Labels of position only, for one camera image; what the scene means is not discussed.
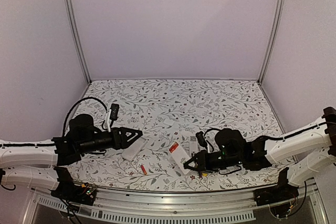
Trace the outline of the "slim white remote control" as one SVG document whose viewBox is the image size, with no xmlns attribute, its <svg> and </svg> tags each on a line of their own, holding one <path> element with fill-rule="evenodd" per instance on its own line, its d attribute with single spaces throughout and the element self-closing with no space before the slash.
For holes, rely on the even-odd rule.
<svg viewBox="0 0 336 224">
<path fill-rule="evenodd" d="M 198 141 L 196 136 L 191 136 L 189 140 L 189 153 L 191 156 L 198 152 Z"/>
</svg>

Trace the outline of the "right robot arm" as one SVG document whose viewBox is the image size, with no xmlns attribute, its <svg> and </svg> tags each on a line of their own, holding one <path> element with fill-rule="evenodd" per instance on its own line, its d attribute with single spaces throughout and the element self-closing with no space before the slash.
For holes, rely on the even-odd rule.
<svg viewBox="0 0 336 224">
<path fill-rule="evenodd" d="M 197 172 L 218 172 L 240 165 L 258 171 L 294 155 L 309 151 L 303 160 L 285 171 L 285 180 L 274 186 L 271 196 L 276 201 L 291 194 L 292 186 L 300 186 L 327 166 L 335 163 L 335 109 L 327 107 L 323 115 L 312 123 L 278 137 L 262 135 L 246 141 L 240 131 L 225 128 L 215 135 L 219 150 L 202 150 L 187 160 L 185 169 Z"/>
</svg>

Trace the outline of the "white remote with display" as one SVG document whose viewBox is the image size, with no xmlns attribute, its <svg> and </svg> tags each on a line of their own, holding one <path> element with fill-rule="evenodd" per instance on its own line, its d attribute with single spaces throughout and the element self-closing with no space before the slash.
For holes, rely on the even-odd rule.
<svg viewBox="0 0 336 224">
<path fill-rule="evenodd" d="M 190 172 L 190 170 L 184 169 L 183 164 L 187 160 L 189 160 L 191 157 L 189 156 L 189 154 L 186 152 L 186 150 L 182 147 L 182 145 L 179 142 L 175 141 L 175 142 L 172 143 L 172 145 L 174 145 L 174 144 L 178 144 L 179 147 L 173 153 L 170 153 L 169 149 L 168 149 L 168 152 L 171 155 L 171 157 L 173 158 L 173 160 L 176 162 L 176 164 L 179 167 L 179 169 L 181 170 L 181 172 L 184 175 L 187 175 Z"/>
</svg>

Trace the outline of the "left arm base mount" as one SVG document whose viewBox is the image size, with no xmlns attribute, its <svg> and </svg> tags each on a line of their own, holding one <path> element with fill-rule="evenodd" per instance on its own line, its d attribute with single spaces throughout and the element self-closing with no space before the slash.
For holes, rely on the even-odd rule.
<svg viewBox="0 0 336 224">
<path fill-rule="evenodd" d="M 76 185 L 74 183 L 60 182 L 55 190 L 50 191 L 50 194 L 64 201 L 93 206 L 97 188 L 87 183 Z"/>
</svg>

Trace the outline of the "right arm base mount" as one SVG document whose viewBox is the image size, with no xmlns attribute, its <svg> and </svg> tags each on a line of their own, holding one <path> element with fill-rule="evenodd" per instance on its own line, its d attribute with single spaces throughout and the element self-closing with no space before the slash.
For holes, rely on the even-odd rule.
<svg viewBox="0 0 336 224">
<path fill-rule="evenodd" d="M 257 206 L 268 205 L 270 213 L 274 217 L 282 219 L 290 216 L 299 192 L 297 187 L 284 184 L 256 189 L 253 196 Z"/>
</svg>

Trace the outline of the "black-faced white remote control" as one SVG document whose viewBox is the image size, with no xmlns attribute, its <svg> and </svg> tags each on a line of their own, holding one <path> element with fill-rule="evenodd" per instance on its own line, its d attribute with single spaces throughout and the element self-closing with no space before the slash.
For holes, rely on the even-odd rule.
<svg viewBox="0 0 336 224">
<path fill-rule="evenodd" d="M 133 161 L 134 158 L 139 154 L 141 149 L 145 147 L 147 142 L 147 139 L 143 137 L 139 138 L 133 144 L 131 144 L 131 146 L 129 146 L 122 152 L 121 157 L 126 161 Z"/>
</svg>

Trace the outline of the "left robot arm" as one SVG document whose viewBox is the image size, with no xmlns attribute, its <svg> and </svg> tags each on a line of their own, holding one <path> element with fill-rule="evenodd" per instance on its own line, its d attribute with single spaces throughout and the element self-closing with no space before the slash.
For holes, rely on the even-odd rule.
<svg viewBox="0 0 336 224">
<path fill-rule="evenodd" d="M 140 130 L 112 127 L 102 131 L 93 117 L 80 114 L 69 122 L 65 136 L 39 142 L 1 141 L 1 185 L 24 185 L 55 190 L 67 200 L 78 195 L 66 167 L 86 154 L 109 148 L 124 150 L 142 137 Z"/>
</svg>

